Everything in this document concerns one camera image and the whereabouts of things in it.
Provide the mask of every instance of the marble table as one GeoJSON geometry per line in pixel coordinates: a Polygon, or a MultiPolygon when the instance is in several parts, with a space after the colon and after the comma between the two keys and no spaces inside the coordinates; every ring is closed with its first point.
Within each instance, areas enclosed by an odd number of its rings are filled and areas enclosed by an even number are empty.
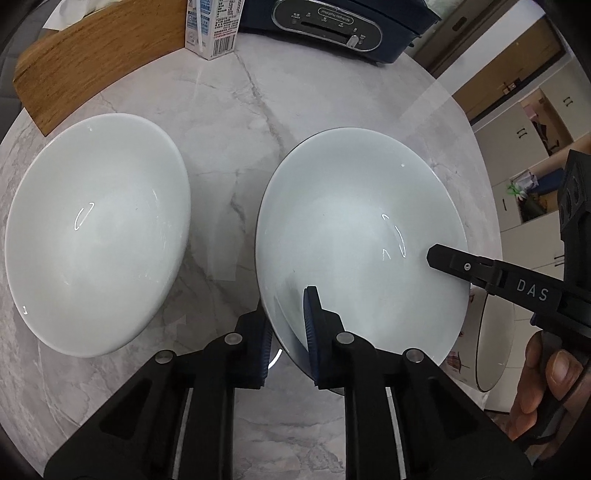
{"type": "MultiPolygon", "coordinates": [[[[201,349],[256,307],[254,234],[265,186],[285,155],[317,132],[369,128],[412,148],[447,187],[470,251],[501,256],[491,186],[472,129],[417,63],[402,55],[376,66],[246,34],[235,53],[214,61],[179,50],[146,65],[96,95],[48,138],[23,111],[0,146],[2,246],[15,190],[37,153],[66,127],[113,111],[152,120],[182,152],[191,184],[189,246],[148,327],[120,350],[91,359],[54,352],[29,331],[12,302],[2,256],[0,422],[40,472],[158,350],[201,349]]],[[[234,455],[237,479],[343,478],[342,397],[316,390],[282,355],[263,390],[236,394],[234,455]]]]}

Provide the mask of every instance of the wooden door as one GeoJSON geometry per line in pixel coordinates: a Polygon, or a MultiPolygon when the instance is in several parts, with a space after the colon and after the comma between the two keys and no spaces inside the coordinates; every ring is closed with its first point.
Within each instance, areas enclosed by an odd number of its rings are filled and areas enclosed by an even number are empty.
{"type": "Polygon", "coordinates": [[[460,88],[453,97],[468,120],[501,101],[529,77],[549,66],[564,52],[562,43],[545,17],[460,88]]]}

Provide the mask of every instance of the human hand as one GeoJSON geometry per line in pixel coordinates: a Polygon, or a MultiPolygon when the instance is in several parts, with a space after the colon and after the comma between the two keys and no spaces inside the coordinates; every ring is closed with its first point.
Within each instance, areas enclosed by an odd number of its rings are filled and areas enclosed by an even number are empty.
{"type": "MultiPolygon", "coordinates": [[[[546,386],[558,400],[562,400],[583,371],[583,366],[573,355],[565,350],[559,350],[550,356],[544,378],[540,374],[541,354],[541,332],[538,332],[530,339],[525,349],[525,365],[506,427],[506,433],[511,440],[515,440],[535,425],[537,408],[542,401],[546,386]]],[[[564,403],[567,413],[558,428],[556,437],[544,446],[540,458],[548,458],[558,450],[579,418],[590,395],[591,375],[587,375],[564,403]]]]}

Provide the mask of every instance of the wall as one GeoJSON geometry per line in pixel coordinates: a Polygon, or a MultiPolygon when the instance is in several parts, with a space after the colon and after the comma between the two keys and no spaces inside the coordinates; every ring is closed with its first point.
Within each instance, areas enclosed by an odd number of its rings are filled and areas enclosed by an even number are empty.
{"type": "Polygon", "coordinates": [[[453,95],[543,16],[533,0],[519,0],[441,74],[439,82],[453,95]]]}

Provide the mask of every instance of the brand logo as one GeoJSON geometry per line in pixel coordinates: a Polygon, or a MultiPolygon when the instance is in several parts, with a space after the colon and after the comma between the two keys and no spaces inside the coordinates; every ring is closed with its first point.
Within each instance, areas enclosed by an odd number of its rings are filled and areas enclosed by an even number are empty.
{"type": "Polygon", "coordinates": [[[339,12],[335,12],[334,10],[328,8],[319,8],[318,14],[323,17],[332,18],[333,20],[337,20],[341,23],[346,23],[347,25],[353,24],[353,18],[348,15],[343,15],[339,12]]]}
{"type": "MultiPolygon", "coordinates": [[[[525,291],[525,288],[528,287],[525,280],[519,280],[517,284],[517,291],[525,291]]],[[[548,289],[547,288],[538,288],[538,291],[535,290],[535,283],[528,287],[527,295],[531,295],[533,298],[538,298],[539,301],[546,301],[548,298],[548,289]]]]}

